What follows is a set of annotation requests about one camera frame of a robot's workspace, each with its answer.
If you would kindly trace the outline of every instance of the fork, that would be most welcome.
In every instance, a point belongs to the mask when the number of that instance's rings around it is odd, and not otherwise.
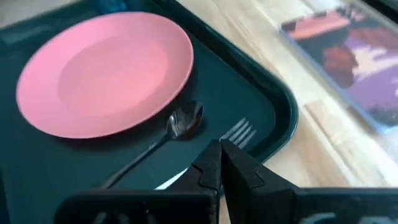
[[[249,124],[249,121],[246,118],[242,118],[238,121],[229,131],[227,131],[221,139],[228,139],[235,145],[237,145],[240,149],[243,149],[249,141],[253,138],[257,130],[253,129],[253,126]],[[164,182],[162,185],[155,188],[155,190],[164,190],[172,183],[174,183],[178,178],[181,177],[182,174],[187,171],[188,167],[183,171],[170,178],[168,181]]]

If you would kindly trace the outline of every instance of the pink plate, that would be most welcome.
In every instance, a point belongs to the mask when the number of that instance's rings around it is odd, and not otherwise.
[[[169,104],[193,64],[188,35],[171,20],[122,12],[79,23],[28,61],[17,104],[37,129],[94,138],[131,128]]]

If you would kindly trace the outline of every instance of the dark green tray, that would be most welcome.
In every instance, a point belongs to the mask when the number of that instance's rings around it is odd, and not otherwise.
[[[161,136],[167,117],[182,101],[196,99],[205,105],[198,135],[168,142],[114,188],[154,189],[189,166],[210,139],[219,138],[242,117],[257,129],[244,150],[259,161],[292,137],[298,110],[282,82],[179,3],[127,3],[132,11],[161,14],[180,24],[192,40],[195,64],[188,84],[170,106],[138,127],[105,138],[72,140],[41,133],[23,119],[15,101],[16,82],[30,56],[67,27],[98,16],[97,7],[82,1],[0,30],[0,156],[11,223],[51,223],[65,197],[98,185]]]

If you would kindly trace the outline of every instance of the book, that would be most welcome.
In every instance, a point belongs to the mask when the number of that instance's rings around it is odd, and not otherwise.
[[[398,126],[398,33],[349,4],[281,25],[281,32],[379,133]]]

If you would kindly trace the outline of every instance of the wooden table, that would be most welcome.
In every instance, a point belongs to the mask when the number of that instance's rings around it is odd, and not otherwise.
[[[71,1],[0,0],[0,27]],[[398,186],[398,134],[372,132],[278,31],[281,22],[347,1],[179,1],[292,89],[298,129],[266,167],[301,187]],[[221,204],[220,223],[229,223],[225,200]]]

